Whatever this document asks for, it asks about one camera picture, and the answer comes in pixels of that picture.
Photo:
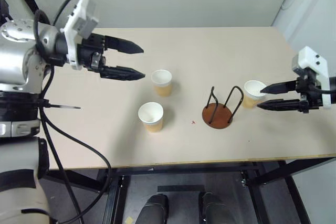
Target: wooden base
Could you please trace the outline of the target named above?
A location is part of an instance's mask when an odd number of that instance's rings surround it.
[[[224,108],[224,105],[221,103],[218,104],[215,116],[211,124],[209,124],[209,121],[211,119],[212,113],[214,112],[215,108],[216,108],[216,103],[210,103],[207,108],[204,107],[203,112],[202,112],[202,118],[204,122],[210,127],[215,128],[215,129],[224,129],[228,127],[230,125],[228,121],[232,113],[228,109],[228,107]]]

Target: white table top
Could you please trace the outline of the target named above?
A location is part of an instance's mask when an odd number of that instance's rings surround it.
[[[123,82],[100,79],[86,69],[57,68],[46,98],[81,110],[46,113],[65,132],[99,150],[113,167],[336,155],[335,107],[309,114],[241,107],[226,129],[203,122],[212,86],[223,103],[234,85],[243,88],[247,80],[271,84],[297,77],[291,71],[295,52],[275,28],[100,28],[95,33],[140,45],[144,54],[108,50],[104,55],[107,65],[132,67],[146,77]],[[150,75],[157,69],[173,75],[170,97],[159,97],[153,90]],[[298,95],[268,96],[284,97]],[[164,107],[164,126],[158,133],[147,132],[137,116],[138,108],[150,101]],[[231,111],[238,101],[235,92],[228,103]],[[94,153],[50,132],[64,168],[105,167]],[[50,158],[50,168],[56,167]]]

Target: floor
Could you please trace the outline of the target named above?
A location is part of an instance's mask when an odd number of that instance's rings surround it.
[[[95,178],[97,170],[81,170],[80,173]],[[228,206],[238,224],[255,224],[257,219],[247,187],[241,182],[239,172],[235,173],[207,173],[186,175],[136,175],[131,177],[124,211],[124,223],[132,224],[147,199],[157,193],[157,186],[166,185],[199,185],[206,191],[217,194]],[[50,211],[60,221],[68,220],[76,212],[66,192],[65,186],[56,182],[42,179],[50,204]],[[73,189],[82,209],[88,206],[96,194],[79,188]],[[273,224],[299,224],[295,207],[284,181],[280,180],[261,188],[262,196]],[[170,216],[168,224],[195,224],[198,223],[198,192],[163,192],[169,198]],[[107,195],[89,211],[84,221],[88,223],[102,223]]]

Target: paper cup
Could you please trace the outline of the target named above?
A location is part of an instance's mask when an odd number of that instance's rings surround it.
[[[258,103],[260,103],[265,98],[265,93],[260,93],[260,91],[265,88],[266,85],[261,81],[247,81],[244,84],[244,100],[243,107],[253,108]]]
[[[160,131],[163,124],[163,108],[157,102],[148,102],[138,110],[139,119],[150,132]]]
[[[152,73],[152,82],[158,95],[168,97],[172,93],[172,74],[168,70],[157,70]]]

